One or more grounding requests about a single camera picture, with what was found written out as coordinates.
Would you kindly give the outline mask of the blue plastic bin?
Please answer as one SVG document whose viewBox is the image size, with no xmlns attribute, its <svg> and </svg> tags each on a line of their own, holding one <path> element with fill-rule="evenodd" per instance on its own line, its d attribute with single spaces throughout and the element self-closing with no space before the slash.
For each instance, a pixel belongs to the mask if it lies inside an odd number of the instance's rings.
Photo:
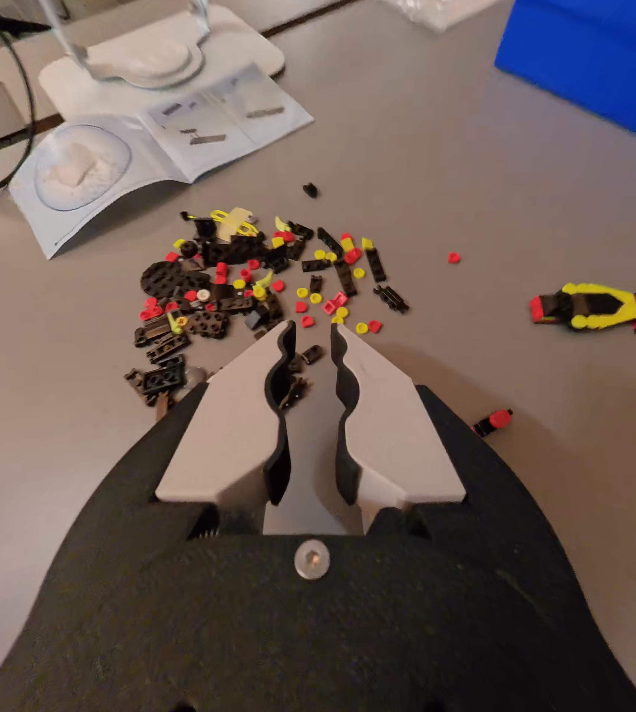
<svg viewBox="0 0 636 712">
<path fill-rule="evenodd" d="M 636 133 L 636 1 L 516 1 L 494 65 Z"/>
</svg>

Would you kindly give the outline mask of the red black rounded lego piece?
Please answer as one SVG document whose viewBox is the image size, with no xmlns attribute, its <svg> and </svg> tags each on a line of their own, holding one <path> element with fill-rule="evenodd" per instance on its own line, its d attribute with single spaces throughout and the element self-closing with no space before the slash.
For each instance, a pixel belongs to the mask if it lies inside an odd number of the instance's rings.
<svg viewBox="0 0 636 712">
<path fill-rule="evenodd" d="M 498 409 L 475 422 L 471 430 L 481 439 L 506 428 L 512 419 L 512 409 Z"/>
</svg>

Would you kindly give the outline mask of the pile of lego pieces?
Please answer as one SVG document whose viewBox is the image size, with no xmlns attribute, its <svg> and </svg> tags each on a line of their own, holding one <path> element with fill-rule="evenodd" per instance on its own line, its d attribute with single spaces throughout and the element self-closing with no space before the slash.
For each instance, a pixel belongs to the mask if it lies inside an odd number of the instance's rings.
<svg viewBox="0 0 636 712">
<path fill-rule="evenodd" d="M 124 375 L 157 420 L 211 377 L 188 364 L 193 339 L 224 339 L 235 317 L 244 319 L 257 340 L 279 326 L 284 320 L 279 294 L 287 291 L 281 275 L 291 268 L 309 278 L 296 290 L 294 315 L 300 327 L 316 324 L 310 305 L 318 305 L 331 323 L 344 323 L 349 300 L 358 296 L 357 282 L 367 273 L 379 301 L 400 315 L 410 310 L 388 285 L 380 254 L 367 238 L 360 244 L 349 233 L 336 239 L 323 227 L 313 230 L 279 217 L 274 233 L 266 235 L 243 209 L 215 210 L 208 217 L 184 211 L 180 216 L 194 225 L 195 235 L 176 241 L 162 261 L 142 273 L 145 298 L 134 347 L 144 352 L 148 367 Z"/>
</svg>

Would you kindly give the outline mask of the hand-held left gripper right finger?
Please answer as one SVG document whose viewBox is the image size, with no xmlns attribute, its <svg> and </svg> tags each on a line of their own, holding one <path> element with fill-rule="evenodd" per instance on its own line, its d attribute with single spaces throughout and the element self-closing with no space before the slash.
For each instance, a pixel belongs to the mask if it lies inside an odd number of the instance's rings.
<svg viewBox="0 0 636 712">
<path fill-rule="evenodd" d="M 465 486 L 412 379 L 344 325 L 331 325 L 331 357 L 343 405 L 336 486 L 362 527 L 384 509 L 462 503 Z"/>
</svg>

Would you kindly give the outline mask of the clear plastic bag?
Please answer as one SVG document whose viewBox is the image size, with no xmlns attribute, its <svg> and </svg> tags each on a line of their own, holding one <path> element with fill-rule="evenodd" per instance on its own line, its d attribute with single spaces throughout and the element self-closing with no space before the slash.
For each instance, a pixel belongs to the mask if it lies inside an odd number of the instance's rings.
<svg viewBox="0 0 636 712">
<path fill-rule="evenodd" d="M 436 33 L 444 33 L 495 6 L 512 1 L 383 1 L 410 22 Z"/>
</svg>

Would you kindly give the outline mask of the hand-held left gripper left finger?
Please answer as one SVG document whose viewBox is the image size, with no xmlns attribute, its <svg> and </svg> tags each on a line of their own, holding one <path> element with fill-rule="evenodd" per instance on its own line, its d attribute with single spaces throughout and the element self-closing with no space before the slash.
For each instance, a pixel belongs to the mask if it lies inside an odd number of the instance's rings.
<svg viewBox="0 0 636 712">
<path fill-rule="evenodd" d="M 291 474 L 280 405 L 291 388 L 295 346 L 296 324 L 283 321 L 199 388 L 157 499 L 218 508 L 280 502 Z"/>
</svg>

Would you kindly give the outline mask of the lego instruction booklet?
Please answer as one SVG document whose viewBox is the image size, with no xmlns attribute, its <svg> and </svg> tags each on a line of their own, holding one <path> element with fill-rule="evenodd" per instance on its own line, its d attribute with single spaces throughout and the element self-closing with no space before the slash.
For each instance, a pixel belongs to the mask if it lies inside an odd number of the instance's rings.
<svg viewBox="0 0 636 712">
<path fill-rule="evenodd" d="M 311 123 L 255 64 L 134 116 L 83 116 L 47 133 L 10 193 L 47 259 L 110 205 L 160 182 L 191 184 Z"/>
</svg>

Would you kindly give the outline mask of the yellow red lego car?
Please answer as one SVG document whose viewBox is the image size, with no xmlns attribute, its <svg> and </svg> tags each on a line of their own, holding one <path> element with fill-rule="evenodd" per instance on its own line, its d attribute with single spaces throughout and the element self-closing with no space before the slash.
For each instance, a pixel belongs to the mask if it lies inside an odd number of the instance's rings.
<svg viewBox="0 0 636 712">
<path fill-rule="evenodd" d="M 636 333 L 636 291 L 596 283 L 567 283 L 528 304 L 534 324 L 564 325 L 573 332 L 598 332 L 631 326 Z"/>
</svg>

